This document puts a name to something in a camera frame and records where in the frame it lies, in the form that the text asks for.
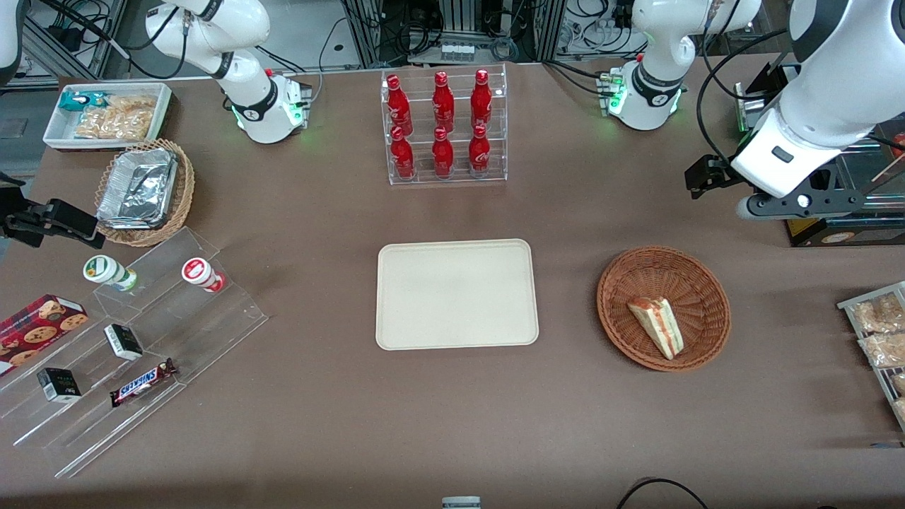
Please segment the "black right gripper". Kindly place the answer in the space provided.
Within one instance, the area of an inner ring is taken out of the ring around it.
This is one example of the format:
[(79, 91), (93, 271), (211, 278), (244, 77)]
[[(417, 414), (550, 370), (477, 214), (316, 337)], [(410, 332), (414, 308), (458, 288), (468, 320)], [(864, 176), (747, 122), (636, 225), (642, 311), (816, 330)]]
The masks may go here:
[(106, 240), (98, 230), (99, 220), (64, 200), (49, 200), (32, 205), (23, 196), (26, 182), (0, 172), (2, 236), (39, 248), (42, 236), (64, 236), (90, 246), (103, 248)]

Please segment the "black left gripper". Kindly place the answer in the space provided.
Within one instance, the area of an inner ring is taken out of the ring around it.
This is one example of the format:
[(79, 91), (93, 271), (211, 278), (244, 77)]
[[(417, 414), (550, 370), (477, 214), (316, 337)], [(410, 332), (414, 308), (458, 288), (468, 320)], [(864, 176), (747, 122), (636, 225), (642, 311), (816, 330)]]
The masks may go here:
[[(701, 156), (685, 170), (683, 176), (692, 200), (700, 199), (715, 189), (750, 185), (727, 162), (712, 154)], [(856, 188), (846, 186), (839, 165), (831, 161), (821, 165), (781, 199), (758, 189), (737, 204), (736, 214), (750, 221), (821, 219), (851, 215), (859, 211), (863, 204), (863, 194)]]

